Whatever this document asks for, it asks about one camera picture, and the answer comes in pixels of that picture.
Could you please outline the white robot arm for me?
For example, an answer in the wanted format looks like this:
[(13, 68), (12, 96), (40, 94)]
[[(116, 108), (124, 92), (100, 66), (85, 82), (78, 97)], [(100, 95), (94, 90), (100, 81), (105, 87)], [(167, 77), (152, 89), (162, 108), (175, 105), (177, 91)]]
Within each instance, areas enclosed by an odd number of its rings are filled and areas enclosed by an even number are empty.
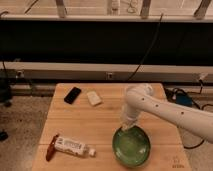
[(150, 84), (126, 88), (122, 108), (122, 128), (128, 130), (136, 125), (142, 111), (180, 126), (210, 143), (213, 143), (213, 113), (157, 99)]

